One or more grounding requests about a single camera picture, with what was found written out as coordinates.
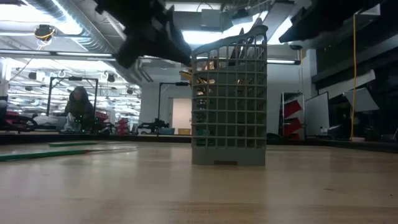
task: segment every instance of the red panel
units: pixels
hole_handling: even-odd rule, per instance
[[[7,111],[6,114],[9,114],[9,115],[19,115],[19,113],[18,113],[18,112],[15,112],[15,111]],[[9,123],[9,124],[13,124],[13,123],[14,123],[14,119],[6,119],[6,122]]]
[[[288,136],[302,127],[298,118],[292,118],[289,121],[289,124],[285,124],[284,136]]]
[[[285,104],[285,118],[298,112],[299,110],[301,110],[301,106],[297,100]]]
[[[128,122],[129,122],[128,118],[121,118],[121,119],[119,119],[118,124],[126,124]]]

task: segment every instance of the gray plastic basket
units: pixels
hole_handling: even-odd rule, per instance
[[[193,51],[193,164],[265,165],[266,32],[254,26]]]

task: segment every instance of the white pillar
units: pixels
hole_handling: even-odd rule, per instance
[[[317,74],[317,51],[315,49],[308,49],[302,63],[303,92],[307,100],[318,95],[318,91],[311,80],[311,78]]]
[[[0,115],[7,111],[8,81],[11,77],[11,67],[5,59],[0,59]]]
[[[116,124],[116,112],[114,109],[108,109],[109,122]]]

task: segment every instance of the cable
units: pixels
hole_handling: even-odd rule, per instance
[[[108,73],[106,71],[101,74],[101,79],[102,80],[107,80],[108,79]]]
[[[40,39],[37,39],[37,40],[36,40],[36,44],[37,44],[39,47],[45,47],[45,46],[50,45],[51,43],[52,43],[52,39],[49,40],[49,41],[47,41],[47,42],[44,42],[43,40],[40,40]]]
[[[213,6],[211,6],[211,5],[208,4],[207,2],[200,2],[200,3],[199,3],[199,6],[198,6],[198,8],[197,8],[197,12],[199,11],[199,7],[200,7],[203,3],[205,3],[206,5],[208,5],[211,9],[213,9]]]
[[[41,50],[43,47],[44,47],[44,46],[41,45],[41,46],[39,46],[36,50]],[[30,62],[33,60],[34,57],[35,57],[34,55],[31,56],[31,58],[29,59],[29,61],[26,62],[25,66],[24,66],[21,70],[19,70],[19,72],[16,73],[12,78],[10,78],[10,80],[6,80],[4,83],[0,83],[0,87],[2,87],[2,86],[4,86],[4,85],[7,85],[7,84],[10,83],[13,79],[17,78],[17,77],[24,71],[24,69],[28,66],[28,64],[30,64]]]
[[[47,34],[47,35],[44,35],[44,36],[37,36],[37,35],[35,34],[35,37],[38,38],[38,39],[45,39],[44,41],[46,41],[47,38],[49,38],[51,35],[54,34],[54,32],[55,32],[55,29],[53,29],[53,30],[51,31],[51,33],[49,33],[49,34]]]
[[[353,17],[353,27],[354,27],[354,92],[353,92],[353,107],[351,114],[351,136],[350,139],[354,138],[354,119],[355,119],[355,92],[356,92],[356,15]]]

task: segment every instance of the white wall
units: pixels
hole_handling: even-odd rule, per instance
[[[318,91],[315,88],[315,85],[312,83],[311,78],[317,74],[317,51],[316,50],[307,50],[305,54],[305,58],[303,58],[302,62],[303,68],[303,87],[304,87],[304,97],[305,99],[310,99],[314,96],[318,95]]]
[[[178,128],[191,129],[192,118],[192,101],[191,99],[173,98],[173,115],[172,127],[175,128],[175,133],[178,133]]]
[[[139,121],[152,122],[157,118],[157,102],[159,99],[159,84],[145,83],[141,89],[141,112]],[[166,123],[169,122],[168,108],[169,98],[192,98],[190,86],[162,85],[162,95],[160,96],[160,118]]]
[[[267,132],[278,133],[280,94],[302,91],[300,65],[268,65]],[[142,86],[140,122],[151,122],[157,117],[158,83]],[[169,122],[169,98],[192,98],[190,86],[170,85],[161,96],[160,118]]]
[[[7,96],[8,80],[11,77],[11,67],[6,59],[0,59],[0,96]]]

